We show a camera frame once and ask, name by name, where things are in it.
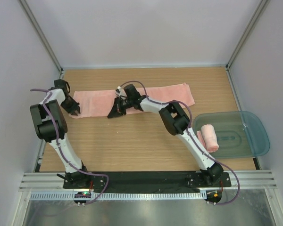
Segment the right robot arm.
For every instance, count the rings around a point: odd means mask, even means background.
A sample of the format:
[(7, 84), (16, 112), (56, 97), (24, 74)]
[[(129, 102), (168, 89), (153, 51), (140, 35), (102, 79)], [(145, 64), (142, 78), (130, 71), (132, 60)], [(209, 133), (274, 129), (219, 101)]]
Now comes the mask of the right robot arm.
[(198, 140), (191, 127), (191, 111), (187, 115), (182, 108), (185, 103), (172, 100), (162, 102), (140, 94), (133, 84), (126, 83), (125, 87), (117, 87), (116, 97), (108, 118), (116, 118), (127, 114), (127, 110), (134, 108), (141, 112), (151, 112), (160, 115), (162, 122), (172, 136), (178, 137), (196, 160), (203, 175), (203, 181), (208, 186), (215, 186), (224, 172), (221, 164), (212, 157)]

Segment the pink bunny towel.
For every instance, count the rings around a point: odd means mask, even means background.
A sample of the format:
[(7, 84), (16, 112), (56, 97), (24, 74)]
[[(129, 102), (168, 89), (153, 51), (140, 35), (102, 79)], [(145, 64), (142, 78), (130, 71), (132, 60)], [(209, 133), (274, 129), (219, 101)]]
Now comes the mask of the pink bunny towel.
[(197, 137), (209, 153), (214, 153), (219, 149), (215, 129), (211, 124), (203, 125), (197, 131)]

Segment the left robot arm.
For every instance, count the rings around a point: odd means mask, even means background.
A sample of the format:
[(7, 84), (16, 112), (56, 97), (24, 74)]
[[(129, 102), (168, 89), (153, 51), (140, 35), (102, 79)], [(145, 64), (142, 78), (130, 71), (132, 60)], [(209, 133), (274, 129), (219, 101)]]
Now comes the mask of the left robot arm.
[(54, 81), (50, 89), (31, 89), (45, 92), (45, 98), (38, 104), (30, 106), (34, 129), (39, 139), (53, 147), (65, 167), (65, 188), (86, 188), (90, 184), (90, 176), (82, 160), (74, 152), (67, 136), (68, 127), (62, 113), (78, 116), (80, 104), (70, 96), (70, 86), (65, 80)]

